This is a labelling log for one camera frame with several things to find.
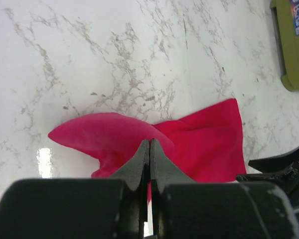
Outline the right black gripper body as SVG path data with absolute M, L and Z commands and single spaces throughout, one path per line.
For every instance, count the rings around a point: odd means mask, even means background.
M 260 173 L 238 174 L 236 181 L 269 182 L 279 186 L 288 196 L 294 207 L 299 207 L 299 162 L 292 162 L 288 166 L 275 163 L 266 166 L 250 166 Z

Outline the magenta t shirt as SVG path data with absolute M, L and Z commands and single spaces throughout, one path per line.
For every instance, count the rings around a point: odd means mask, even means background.
M 236 175 L 246 173 L 236 99 L 158 124 L 118 113 L 89 114 L 61 124 L 48 136 L 98 159 L 94 178 L 112 175 L 134 156 L 143 140 L 151 139 L 157 139 L 165 155 L 197 182 L 233 182 Z

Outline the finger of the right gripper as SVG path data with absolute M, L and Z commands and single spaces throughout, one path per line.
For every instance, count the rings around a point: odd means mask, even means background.
M 292 162 L 299 162 L 299 147 L 289 151 L 285 154 L 262 158 L 262 159 L 254 159 L 250 160 L 248 165 L 249 166 L 266 166 L 266 165 L 274 165 L 275 163 L 280 165 L 288 166 Z

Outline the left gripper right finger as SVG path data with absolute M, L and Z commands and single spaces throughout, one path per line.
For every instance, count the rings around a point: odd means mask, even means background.
M 158 139 L 152 139 L 149 153 L 152 223 L 158 239 L 178 239 L 182 190 L 194 181 L 182 172 L 165 154 Z

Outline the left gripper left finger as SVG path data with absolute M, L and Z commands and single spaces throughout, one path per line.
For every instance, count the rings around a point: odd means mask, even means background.
M 143 140 L 133 157 L 112 176 L 124 183 L 118 214 L 118 239 L 143 239 L 148 219 L 150 143 Z

